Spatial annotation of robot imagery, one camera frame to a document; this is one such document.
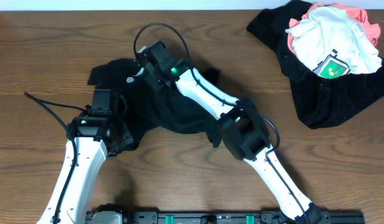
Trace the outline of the black polo shirt with logo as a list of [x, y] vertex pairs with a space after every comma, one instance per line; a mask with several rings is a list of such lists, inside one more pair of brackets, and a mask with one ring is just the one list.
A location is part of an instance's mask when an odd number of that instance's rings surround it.
[[219, 147], [222, 136], [210, 113], [175, 88], [153, 90], [146, 82], [137, 80], [140, 70], [133, 59], [112, 60], [93, 68], [87, 82], [97, 89], [111, 90], [120, 103], [126, 103], [126, 107], [119, 105], [119, 113], [133, 143], [118, 144], [114, 147], [117, 153], [137, 149], [145, 133], [159, 126], [179, 134], [205, 133], [213, 147]]

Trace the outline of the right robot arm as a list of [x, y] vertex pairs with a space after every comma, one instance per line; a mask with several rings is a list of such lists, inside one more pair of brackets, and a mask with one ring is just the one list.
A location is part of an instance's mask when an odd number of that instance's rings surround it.
[[216, 128], [222, 135], [222, 141], [231, 154], [238, 160], [249, 164], [263, 179], [276, 197], [284, 215], [296, 223], [319, 223], [322, 220], [320, 209], [305, 196], [290, 178], [279, 162], [275, 151], [278, 144], [269, 140], [269, 127], [273, 123], [259, 114], [249, 99], [239, 100], [230, 96], [207, 81], [188, 61], [173, 61], [164, 57], [163, 61], [143, 59], [136, 74], [156, 93], [169, 90], [181, 101], [172, 104], [175, 109], [186, 110], [180, 118], [172, 116], [169, 107], [158, 102], [158, 112], [163, 115], [161, 126], [173, 125], [177, 129], [190, 128], [195, 118], [194, 109], [185, 106], [189, 100], [198, 109], [210, 115], [206, 125]]

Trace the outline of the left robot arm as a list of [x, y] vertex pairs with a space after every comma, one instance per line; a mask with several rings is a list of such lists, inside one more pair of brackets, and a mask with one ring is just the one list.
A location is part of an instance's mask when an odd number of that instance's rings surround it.
[[114, 208], [90, 212], [88, 205], [96, 178], [107, 157], [133, 143], [119, 118], [77, 116], [69, 125], [73, 138], [66, 143], [65, 159], [50, 201], [39, 223], [123, 223]]

